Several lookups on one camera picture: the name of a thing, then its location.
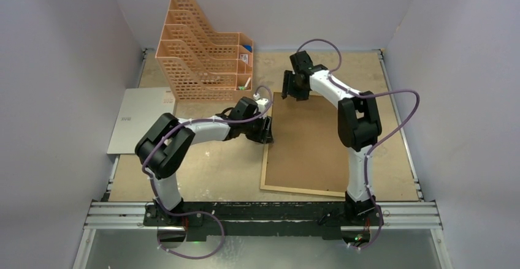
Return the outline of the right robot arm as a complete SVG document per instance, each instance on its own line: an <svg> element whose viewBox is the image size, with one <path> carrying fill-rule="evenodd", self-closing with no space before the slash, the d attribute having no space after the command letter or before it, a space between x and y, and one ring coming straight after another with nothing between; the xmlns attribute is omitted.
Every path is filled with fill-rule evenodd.
<svg viewBox="0 0 520 269"><path fill-rule="evenodd" d="M313 64L306 51L289 58L292 70L284 72L282 97L307 100L314 91L337 109L338 137L349 155L344 215L348 222L359 224L376 210L369 151L382 133L377 102L372 92L353 89L324 65Z"/></svg>

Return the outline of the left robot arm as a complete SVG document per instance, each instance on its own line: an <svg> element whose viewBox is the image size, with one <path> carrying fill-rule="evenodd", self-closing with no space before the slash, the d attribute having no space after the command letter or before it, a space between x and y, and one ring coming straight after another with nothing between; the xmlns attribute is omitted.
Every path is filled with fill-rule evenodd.
<svg viewBox="0 0 520 269"><path fill-rule="evenodd" d="M273 143L272 119L267 115L268 98L243 97L208 118L183 119L162 114L137 143L134 152L150 181L159 218L167 225L178 224L187 213L178 190L176 172L191 146L226 142L241 135L255 143Z"/></svg>

